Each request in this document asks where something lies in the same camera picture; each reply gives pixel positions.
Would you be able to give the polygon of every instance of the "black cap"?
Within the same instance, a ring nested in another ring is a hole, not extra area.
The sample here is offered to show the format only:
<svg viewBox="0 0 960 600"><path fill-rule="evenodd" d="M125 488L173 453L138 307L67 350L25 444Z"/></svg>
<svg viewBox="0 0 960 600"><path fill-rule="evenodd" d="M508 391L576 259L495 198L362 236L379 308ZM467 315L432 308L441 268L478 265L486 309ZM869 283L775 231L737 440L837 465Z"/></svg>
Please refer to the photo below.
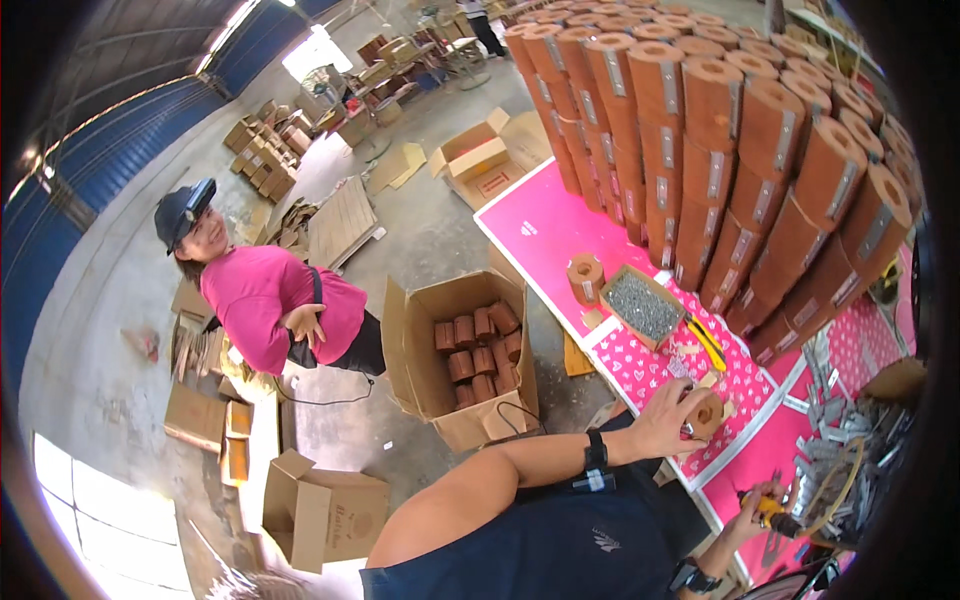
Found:
<svg viewBox="0 0 960 600"><path fill-rule="evenodd" d="M166 245L168 256L190 232L216 193L217 182L206 178L193 187L184 186L160 199L154 213L154 225L156 237Z"/></svg>

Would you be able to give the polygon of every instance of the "pink shirt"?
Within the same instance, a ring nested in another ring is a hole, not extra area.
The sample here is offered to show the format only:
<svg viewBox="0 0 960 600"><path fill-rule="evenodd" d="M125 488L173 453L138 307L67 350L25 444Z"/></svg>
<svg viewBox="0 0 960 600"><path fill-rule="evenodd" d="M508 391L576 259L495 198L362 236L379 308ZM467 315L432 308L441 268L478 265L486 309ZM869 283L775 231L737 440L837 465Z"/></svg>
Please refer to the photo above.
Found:
<svg viewBox="0 0 960 600"><path fill-rule="evenodd" d="M328 365L343 356L360 331L367 293L328 269L317 271L326 305L317 316L326 342L316 340L313 353ZM206 265L200 293L248 365L273 375L283 372L290 334L279 321L314 301L309 267L277 246L241 246Z"/></svg>

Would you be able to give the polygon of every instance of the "wire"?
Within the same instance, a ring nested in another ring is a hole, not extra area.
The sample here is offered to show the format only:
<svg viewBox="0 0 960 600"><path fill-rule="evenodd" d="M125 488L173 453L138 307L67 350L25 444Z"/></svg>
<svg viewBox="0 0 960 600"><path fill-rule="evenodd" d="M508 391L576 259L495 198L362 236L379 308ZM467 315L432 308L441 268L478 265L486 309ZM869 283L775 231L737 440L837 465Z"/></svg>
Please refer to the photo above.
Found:
<svg viewBox="0 0 960 600"><path fill-rule="evenodd" d="M549 433L550 433L549 431L546 430L546 425L543 424L543 421L540 420L540 417L538 417L537 415L534 415L533 413L531 413L531 412L530 412L529 410L527 410L526 408L520 406L519 404L513 404L512 402L497 402L497 404L496 404L496 414L499 415L500 418L504 420L504 422L506 422L508 425L510 425L510 428L514 430L514 433L515 433L516 435L520 435L519 430L516 429L516 427L514 426L513 423L511 423L506 417L504 417L503 411L500 410L500 407L502 407L502 406L504 406L504 405L513 406L514 408L520 409L521 411L523 411L523 412L526 413L527 415L530 415L531 417L533 417L534 419L537 420L537 423L540 425L540 428L543 429L543 433L544 433L544 434L549 434Z"/></svg>
<svg viewBox="0 0 960 600"><path fill-rule="evenodd" d="M360 400L369 398L370 394L373 393L373 380L366 373L363 373L363 376L367 379L367 384L369 385L369 387L367 388L366 394L363 394L362 396L358 396L352 400L333 400L332 402L311 402L309 400L297 400L296 398L292 398L284 394L283 387L280 385L279 379L276 378L276 375L271 375L271 377L274 379L274 383L276 384L277 392L281 396L283 396L285 400L290 400L291 402L296 402L297 404L310 404L311 406L332 406L334 404L352 404L353 402L359 402Z"/></svg>

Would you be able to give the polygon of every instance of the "yellow utility knife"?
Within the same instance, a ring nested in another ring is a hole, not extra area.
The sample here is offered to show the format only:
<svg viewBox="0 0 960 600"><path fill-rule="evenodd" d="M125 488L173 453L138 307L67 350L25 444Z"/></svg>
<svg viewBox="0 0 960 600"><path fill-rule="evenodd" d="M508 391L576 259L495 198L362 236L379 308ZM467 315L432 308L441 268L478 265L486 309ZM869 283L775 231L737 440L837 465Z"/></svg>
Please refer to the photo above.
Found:
<svg viewBox="0 0 960 600"><path fill-rule="evenodd" d="M697 336L697 339L700 340L700 343L704 345L704 349L707 351L707 355L710 357L710 362L713 363L713 367L719 372L727 371L727 356L724 355L723 350L720 348L720 344L717 342L716 338L707 331L707 328L704 327L704 324L700 323L700 320L691 315L689 312L684 314L684 321L686 321L686 326L689 327L690 331L693 332L693 335Z"/></svg>

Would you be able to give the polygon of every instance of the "black wristwatch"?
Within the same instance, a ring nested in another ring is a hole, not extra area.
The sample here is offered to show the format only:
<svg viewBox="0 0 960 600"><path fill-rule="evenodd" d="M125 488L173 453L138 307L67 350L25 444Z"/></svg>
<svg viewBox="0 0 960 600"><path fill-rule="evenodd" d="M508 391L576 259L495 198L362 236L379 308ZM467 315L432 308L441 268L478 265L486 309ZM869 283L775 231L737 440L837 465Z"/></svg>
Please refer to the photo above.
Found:
<svg viewBox="0 0 960 600"><path fill-rule="evenodd" d="M607 445L603 443L600 432L588 429L590 445L584 448L584 478L573 482L577 492L612 492L616 490L616 480L607 468Z"/></svg>
<svg viewBox="0 0 960 600"><path fill-rule="evenodd" d="M687 588L696 594L705 594L714 591L720 586L722 578L705 575L692 557L686 557L673 569L673 579L670 581L670 591L680 591Z"/></svg>

